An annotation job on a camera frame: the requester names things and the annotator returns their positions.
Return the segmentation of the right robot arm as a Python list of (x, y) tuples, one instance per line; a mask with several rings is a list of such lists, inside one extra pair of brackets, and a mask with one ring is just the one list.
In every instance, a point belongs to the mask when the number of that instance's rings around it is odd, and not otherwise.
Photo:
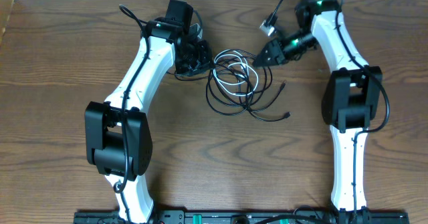
[(337, 223), (369, 220), (363, 187), (364, 145), (376, 116), (383, 74), (356, 49), (337, 0), (301, 0), (295, 7), (299, 30), (279, 34), (257, 55), (256, 68), (298, 60), (319, 45), (330, 70), (321, 112), (334, 145), (330, 201)]

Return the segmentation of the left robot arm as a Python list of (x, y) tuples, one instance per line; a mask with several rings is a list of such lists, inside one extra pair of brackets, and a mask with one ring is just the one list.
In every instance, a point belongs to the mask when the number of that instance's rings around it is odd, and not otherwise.
[(153, 148), (150, 103), (170, 68), (184, 77), (213, 69), (212, 51), (203, 39), (202, 24), (192, 22), (197, 12), (185, 1), (170, 0), (166, 15), (150, 21), (124, 5), (119, 8), (137, 22), (139, 48), (118, 87), (85, 110), (86, 156), (112, 185), (119, 223), (156, 223), (145, 178)]

